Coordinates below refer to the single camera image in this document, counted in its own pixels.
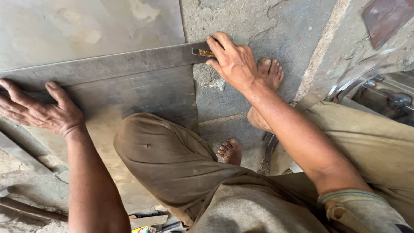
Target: left hand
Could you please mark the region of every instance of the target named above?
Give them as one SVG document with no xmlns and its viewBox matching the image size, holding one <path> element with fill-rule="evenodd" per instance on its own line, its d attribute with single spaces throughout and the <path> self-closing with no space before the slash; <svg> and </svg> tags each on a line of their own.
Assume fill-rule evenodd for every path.
<svg viewBox="0 0 414 233">
<path fill-rule="evenodd" d="M 10 98 L 0 94 L 0 114 L 15 123 L 39 127 L 63 137 L 84 124 L 82 112 L 55 82 L 46 83 L 46 89 L 58 104 L 44 104 L 26 95 L 8 79 L 0 79 L 0 85 L 10 94 Z"/>
</svg>

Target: yellow marker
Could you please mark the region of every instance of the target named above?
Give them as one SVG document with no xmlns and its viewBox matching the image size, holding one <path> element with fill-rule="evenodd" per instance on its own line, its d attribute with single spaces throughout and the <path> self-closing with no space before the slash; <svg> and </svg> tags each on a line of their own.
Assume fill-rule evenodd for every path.
<svg viewBox="0 0 414 233">
<path fill-rule="evenodd" d="M 206 50 L 201 50 L 201 49 L 193 49 L 193 54 L 194 55 L 205 56 L 205 57 L 211 57 L 211 58 L 216 57 L 216 56 L 214 56 L 213 52 L 206 51 Z"/>
</svg>

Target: khaki pants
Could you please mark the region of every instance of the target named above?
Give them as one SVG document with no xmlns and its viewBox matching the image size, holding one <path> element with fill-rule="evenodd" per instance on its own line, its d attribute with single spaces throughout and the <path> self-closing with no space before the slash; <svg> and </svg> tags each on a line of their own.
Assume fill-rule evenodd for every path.
<svg viewBox="0 0 414 233">
<path fill-rule="evenodd" d="M 322 102 L 315 95 L 303 98 L 296 109 L 328 135 L 375 192 L 414 226 L 413 127 Z M 315 187 L 304 173 L 264 177 L 219 163 L 197 134 L 155 115 L 138 113 L 124 119 L 114 146 L 137 180 L 185 225 L 191 226 L 204 212 L 222 182 L 269 187 L 279 198 L 304 206 L 326 221 L 324 210 L 316 208 Z M 281 157 L 287 158 L 278 146 L 271 172 L 278 170 L 275 161 Z"/>
</svg>

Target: wrist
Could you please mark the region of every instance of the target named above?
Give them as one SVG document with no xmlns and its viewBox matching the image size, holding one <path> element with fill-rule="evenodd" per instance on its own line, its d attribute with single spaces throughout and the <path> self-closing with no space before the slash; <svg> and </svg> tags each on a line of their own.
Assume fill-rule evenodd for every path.
<svg viewBox="0 0 414 233">
<path fill-rule="evenodd" d="M 79 136 L 84 133 L 88 133 L 88 130 L 86 129 L 85 123 L 81 123 L 67 129 L 65 134 L 62 136 L 66 140 L 66 142 L 68 142 L 73 139 L 79 139 Z"/>
<path fill-rule="evenodd" d="M 263 88 L 268 88 L 265 81 L 262 78 L 255 78 L 249 85 L 240 90 L 240 92 L 250 101 L 251 97 L 255 96 Z"/>
</svg>

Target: yellow box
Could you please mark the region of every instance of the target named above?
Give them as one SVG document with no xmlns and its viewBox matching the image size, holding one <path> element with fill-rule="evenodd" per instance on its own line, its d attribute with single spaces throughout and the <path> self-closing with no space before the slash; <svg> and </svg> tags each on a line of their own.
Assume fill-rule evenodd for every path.
<svg viewBox="0 0 414 233">
<path fill-rule="evenodd" d="M 152 226 L 144 226 L 135 230 L 132 230 L 131 233 L 155 233 L 156 229 Z"/>
</svg>

